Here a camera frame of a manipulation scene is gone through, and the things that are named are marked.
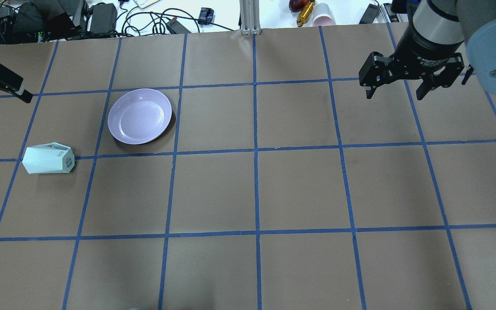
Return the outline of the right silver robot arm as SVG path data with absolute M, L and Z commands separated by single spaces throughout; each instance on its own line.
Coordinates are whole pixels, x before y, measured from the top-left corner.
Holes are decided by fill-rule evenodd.
M 465 44 L 469 68 L 481 87 L 496 95 L 496 0 L 422 0 L 394 53 L 368 55 L 360 86 L 372 98 L 378 87 L 401 79 L 421 80 L 418 100 L 439 87 L 449 88 L 465 68 L 458 48 Z

